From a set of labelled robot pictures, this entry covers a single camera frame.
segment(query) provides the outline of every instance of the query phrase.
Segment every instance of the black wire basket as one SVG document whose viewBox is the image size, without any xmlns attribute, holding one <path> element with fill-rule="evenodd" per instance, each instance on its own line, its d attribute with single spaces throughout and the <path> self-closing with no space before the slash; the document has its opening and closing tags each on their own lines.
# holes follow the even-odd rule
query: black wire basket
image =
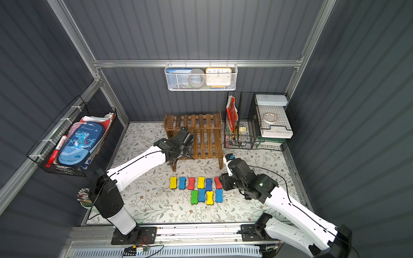
<svg viewBox="0 0 413 258">
<path fill-rule="evenodd" d="M 43 135 L 39 138 L 39 140 L 32 146 L 32 148 L 27 153 L 27 157 L 35 162 L 43 171 L 47 173 L 53 174 L 61 174 L 61 175 L 74 175 L 74 176 L 81 176 L 86 177 L 86 170 L 90 166 L 90 163 L 96 157 L 100 148 L 104 144 L 108 134 L 110 133 L 113 124 L 115 123 L 116 117 L 116 110 L 113 107 L 107 106 L 100 106 L 92 103 L 87 103 L 82 100 L 81 104 L 78 106 L 73 106 L 73 103 L 80 98 L 80 96 L 76 97 L 58 116 L 57 118 L 50 124 L 48 130 L 43 133 Z M 74 111 L 69 114 L 67 117 L 61 118 L 66 110 L 69 108 L 74 109 Z M 49 158 L 53 154 L 56 145 L 58 144 L 59 140 L 63 135 L 67 135 L 70 127 L 73 123 L 79 122 L 82 117 L 84 116 L 96 116 L 96 117 L 103 117 L 108 113 L 113 113 L 113 121 L 108 129 L 105 131 L 104 135 L 101 137 L 99 142 L 93 147 L 91 150 L 88 158 L 87 164 L 83 164 L 81 166 L 64 166 L 60 164 L 47 164 Z M 54 127 L 58 123 L 57 127 L 54 128 L 52 134 L 48 134 L 50 128 Z"/>
<path fill-rule="evenodd" d="M 285 139 L 271 139 L 261 136 L 261 123 L 255 95 L 284 95 L 285 93 L 269 92 L 228 92 L 227 97 L 235 97 L 235 107 L 238 110 L 237 128 L 245 127 L 245 132 L 232 134 L 227 129 L 227 113 L 225 112 L 225 144 L 227 149 L 269 149 L 283 151 L 286 147 Z"/>
</svg>

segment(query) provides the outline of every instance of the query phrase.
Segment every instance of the green eraser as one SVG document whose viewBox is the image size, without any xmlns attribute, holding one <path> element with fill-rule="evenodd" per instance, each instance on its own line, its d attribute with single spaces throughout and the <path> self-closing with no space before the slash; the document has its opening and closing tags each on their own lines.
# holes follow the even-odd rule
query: green eraser
<svg viewBox="0 0 413 258">
<path fill-rule="evenodd" d="M 191 191 L 191 204 L 198 204 L 198 191 L 197 190 Z"/>
</svg>

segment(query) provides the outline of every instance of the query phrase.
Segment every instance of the container lid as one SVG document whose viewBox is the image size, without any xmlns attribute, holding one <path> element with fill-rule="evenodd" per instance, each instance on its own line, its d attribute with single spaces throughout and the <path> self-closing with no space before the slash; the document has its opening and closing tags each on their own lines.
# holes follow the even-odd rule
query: container lid
<svg viewBox="0 0 413 258">
<path fill-rule="evenodd" d="M 287 106 L 288 104 L 287 97 L 284 95 L 257 94 L 255 99 L 259 106 Z"/>
</svg>

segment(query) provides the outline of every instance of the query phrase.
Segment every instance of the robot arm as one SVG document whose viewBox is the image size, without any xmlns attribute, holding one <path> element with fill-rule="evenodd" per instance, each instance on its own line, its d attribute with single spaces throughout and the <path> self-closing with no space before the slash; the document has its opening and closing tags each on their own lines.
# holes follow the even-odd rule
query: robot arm
<svg viewBox="0 0 413 258">
<path fill-rule="evenodd" d="M 282 213 L 297 227 L 293 227 L 263 215 L 255 223 L 256 233 L 262 239 L 276 238 L 291 244 L 311 257 L 346 258 L 351 249 L 351 230 L 320 218 L 299 202 L 290 198 L 276 181 L 265 174 L 255 175 L 244 160 L 233 154 L 224 157 L 228 173 L 219 180 L 223 189 L 237 188 L 246 199 L 261 203 Z"/>
<path fill-rule="evenodd" d="M 176 162 L 185 155 L 192 144 L 193 135 L 182 127 L 171 139 L 160 139 L 139 156 L 107 172 L 97 170 L 98 177 L 92 182 L 90 199 L 102 217 L 109 220 L 129 242 L 135 243 L 140 227 L 126 210 L 120 192 L 148 170 L 166 161 Z"/>
</svg>

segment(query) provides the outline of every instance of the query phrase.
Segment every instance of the white wire basket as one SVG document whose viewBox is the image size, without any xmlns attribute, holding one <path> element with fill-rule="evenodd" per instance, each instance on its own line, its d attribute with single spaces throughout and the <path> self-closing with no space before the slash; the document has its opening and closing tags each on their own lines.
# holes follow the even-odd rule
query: white wire basket
<svg viewBox="0 0 413 258">
<path fill-rule="evenodd" d="M 237 84 L 237 64 L 222 65 L 212 63 L 210 67 L 165 66 L 168 90 L 235 90 Z"/>
</svg>

